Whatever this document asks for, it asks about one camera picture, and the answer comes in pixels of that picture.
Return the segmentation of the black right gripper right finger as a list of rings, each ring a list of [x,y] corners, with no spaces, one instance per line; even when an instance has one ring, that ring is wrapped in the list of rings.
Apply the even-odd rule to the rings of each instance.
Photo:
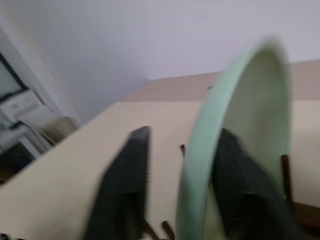
[[[285,199],[238,139],[222,129],[211,182],[228,240],[302,240]]]

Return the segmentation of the black framed window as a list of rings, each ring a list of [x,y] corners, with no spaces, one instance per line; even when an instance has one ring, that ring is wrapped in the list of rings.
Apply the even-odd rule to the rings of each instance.
[[[0,52],[0,103],[29,90]]]

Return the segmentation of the wooden dish rack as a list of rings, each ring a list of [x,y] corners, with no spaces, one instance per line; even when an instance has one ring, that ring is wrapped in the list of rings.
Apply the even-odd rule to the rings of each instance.
[[[320,240],[320,208],[294,202],[290,171],[290,158],[288,155],[282,155],[280,160],[285,200],[291,208],[294,218],[297,220],[299,225],[302,227],[303,232],[306,234],[307,240]],[[166,239],[160,239],[147,221],[144,222],[143,232],[150,240],[175,240],[174,231],[167,221],[163,221],[161,223],[161,227],[166,233]]]

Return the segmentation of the white cabinet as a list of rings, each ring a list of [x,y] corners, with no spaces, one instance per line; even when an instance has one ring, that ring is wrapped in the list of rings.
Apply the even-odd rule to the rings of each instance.
[[[55,113],[32,91],[0,102],[0,169],[18,173],[51,148],[44,127]]]

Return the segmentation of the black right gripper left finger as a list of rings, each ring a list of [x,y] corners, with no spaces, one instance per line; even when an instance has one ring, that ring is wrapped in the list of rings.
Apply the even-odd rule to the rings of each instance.
[[[140,240],[149,177],[151,128],[133,130],[101,177],[84,240]]]

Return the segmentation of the green plate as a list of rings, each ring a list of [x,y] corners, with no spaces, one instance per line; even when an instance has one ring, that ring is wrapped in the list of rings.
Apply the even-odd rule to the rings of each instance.
[[[182,165],[175,218],[176,240],[204,240],[210,213],[213,239],[227,240],[216,201],[210,196],[211,172],[221,130],[244,148],[284,194],[281,155],[291,145],[291,83],[282,43],[267,38],[242,53],[209,91],[195,121]]]

